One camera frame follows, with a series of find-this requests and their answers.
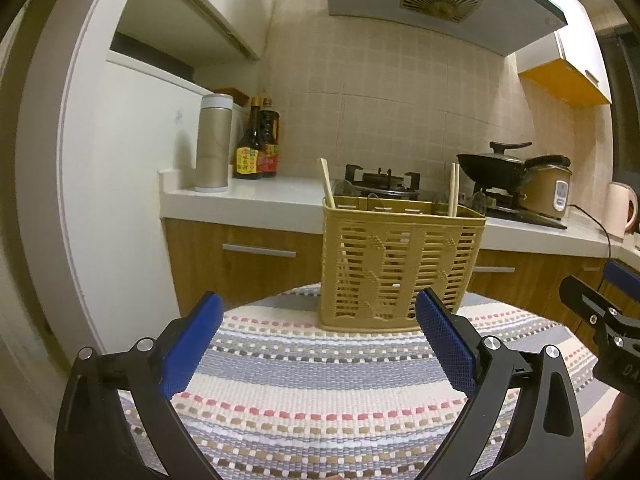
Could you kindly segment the clear plastic spoon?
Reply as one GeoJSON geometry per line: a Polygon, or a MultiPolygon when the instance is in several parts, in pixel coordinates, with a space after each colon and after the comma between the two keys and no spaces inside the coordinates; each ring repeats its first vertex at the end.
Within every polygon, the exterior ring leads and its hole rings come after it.
{"type": "Polygon", "coordinates": [[[466,206],[484,216],[488,207],[488,198],[483,191],[477,191],[466,202],[466,206]]]}
{"type": "Polygon", "coordinates": [[[332,193],[335,197],[337,196],[347,196],[347,197],[357,197],[359,195],[359,190],[355,185],[350,183],[347,180],[336,180],[333,183],[332,193]]]}

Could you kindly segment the wooden chopstick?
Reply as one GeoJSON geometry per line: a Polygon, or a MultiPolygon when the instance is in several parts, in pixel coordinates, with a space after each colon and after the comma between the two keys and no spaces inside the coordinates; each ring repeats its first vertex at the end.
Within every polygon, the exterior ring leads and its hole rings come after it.
{"type": "Polygon", "coordinates": [[[322,185],[324,191],[324,199],[326,200],[326,206],[331,209],[335,208],[335,200],[332,191],[332,185],[330,181],[328,162],[325,158],[319,157],[318,164],[322,174],[322,185]]]}
{"type": "Polygon", "coordinates": [[[451,164],[449,181],[448,216],[455,217],[458,214],[460,185],[460,166],[457,162],[451,164]]]}

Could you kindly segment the beige plastic utensil basket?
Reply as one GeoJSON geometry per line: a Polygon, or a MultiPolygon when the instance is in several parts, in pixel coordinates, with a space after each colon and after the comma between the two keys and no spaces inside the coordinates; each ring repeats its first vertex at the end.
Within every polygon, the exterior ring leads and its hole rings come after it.
{"type": "Polygon", "coordinates": [[[486,218],[460,206],[337,196],[323,206],[319,324],[347,333],[416,329],[416,296],[431,289],[457,311],[486,218]]]}

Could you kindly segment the black frying pan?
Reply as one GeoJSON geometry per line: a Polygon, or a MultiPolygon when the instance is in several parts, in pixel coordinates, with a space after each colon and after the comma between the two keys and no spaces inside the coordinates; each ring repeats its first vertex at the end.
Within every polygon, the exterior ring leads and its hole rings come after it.
{"type": "Polygon", "coordinates": [[[570,159],[560,154],[541,155],[521,159],[511,151],[532,146],[532,142],[501,143],[491,141],[490,153],[457,154],[458,163],[467,177],[474,182],[474,191],[501,188],[515,193],[525,182],[530,170],[539,166],[570,168],[570,159]]]}

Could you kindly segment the striped woven table mat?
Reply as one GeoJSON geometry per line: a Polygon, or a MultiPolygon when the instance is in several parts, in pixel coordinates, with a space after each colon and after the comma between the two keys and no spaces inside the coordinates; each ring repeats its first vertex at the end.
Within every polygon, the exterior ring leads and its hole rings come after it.
{"type": "Polygon", "coordinates": [[[320,289],[228,311],[172,406],[226,479],[412,479],[465,404],[419,332],[322,330],[320,289]]]}

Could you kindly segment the beige thermos bottle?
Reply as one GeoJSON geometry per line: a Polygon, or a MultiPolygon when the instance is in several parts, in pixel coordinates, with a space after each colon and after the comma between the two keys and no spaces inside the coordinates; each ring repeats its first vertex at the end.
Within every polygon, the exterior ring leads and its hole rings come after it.
{"type": "Polygon", "coordinates": [[[212,93],[201,100],[194,183],[199,191],[228,186],[232,96],[212,93]]]}

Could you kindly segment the white refrigerator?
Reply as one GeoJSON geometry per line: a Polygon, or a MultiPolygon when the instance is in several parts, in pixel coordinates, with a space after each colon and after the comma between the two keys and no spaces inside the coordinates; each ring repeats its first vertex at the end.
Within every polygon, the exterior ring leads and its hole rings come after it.
{"type": "Polygon", "coordinates": [[[190,167],[203,89],[111,50],[127,0],[43,0],[17,116],[28,270],[66,356],[158,334],[178,304],[160,176],[190,167]]]}

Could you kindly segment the soy sauce bottle yellow label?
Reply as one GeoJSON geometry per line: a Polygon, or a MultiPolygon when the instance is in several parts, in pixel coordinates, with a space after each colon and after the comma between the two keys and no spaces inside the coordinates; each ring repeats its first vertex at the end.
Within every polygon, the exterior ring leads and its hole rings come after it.
{"type": "Polygon", "coordinates": [[[259,132],[259,113],[262,99],[254,96],[250,100],[250,116],[244,134],[234,152],[233,177],[255,180],[262,176],[264,144],[259,132]]]}

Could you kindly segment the grey range hood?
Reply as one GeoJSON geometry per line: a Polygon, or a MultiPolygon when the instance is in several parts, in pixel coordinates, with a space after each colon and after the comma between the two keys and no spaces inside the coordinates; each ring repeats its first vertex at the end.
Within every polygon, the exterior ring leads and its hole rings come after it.
{"type": "Polygon", "coordinates": [[[329,14],[421,27],[508,56],[564,27],[550,0],[328,0],[329,14]]]}

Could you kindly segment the dark sauce bottle red label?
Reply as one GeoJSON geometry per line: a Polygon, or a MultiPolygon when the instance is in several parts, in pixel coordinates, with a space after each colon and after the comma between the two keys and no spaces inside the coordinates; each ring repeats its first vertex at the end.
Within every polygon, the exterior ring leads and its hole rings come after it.
{"type": "Polygon", "coordinates": [[[280,114],[273,108],[272,99],[263,98],[259,115],[259,129],[265,145],[262,176],[274,178],[278,171],[280,114]]]}

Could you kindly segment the brown box on fridge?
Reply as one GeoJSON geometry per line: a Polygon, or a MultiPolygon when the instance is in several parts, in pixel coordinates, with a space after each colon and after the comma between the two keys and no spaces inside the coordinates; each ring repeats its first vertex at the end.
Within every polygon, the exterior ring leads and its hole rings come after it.
{"type": "Polygon", "coordinates": [[[250,96],[248,96],[245,92],[243,92],[238,88],[234,88],[234,87],[217,88],[217,89],[214,89],[213,92],[228,94],[228,96],[232,97],[233,102],[235,102],[235,104],[239,105],[240,107],[247,106],[247,104],[250,102],[250,96]]]}

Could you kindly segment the yellow white wall cabinet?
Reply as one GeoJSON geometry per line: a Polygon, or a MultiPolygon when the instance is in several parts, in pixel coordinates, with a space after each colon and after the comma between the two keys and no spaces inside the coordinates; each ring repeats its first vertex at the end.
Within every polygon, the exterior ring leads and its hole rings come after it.
{"type": "Polygon", "coordinates": [[[573,108],[612,103],[597,36],[565,26],[515,52],[518,74],[573,108]]]}

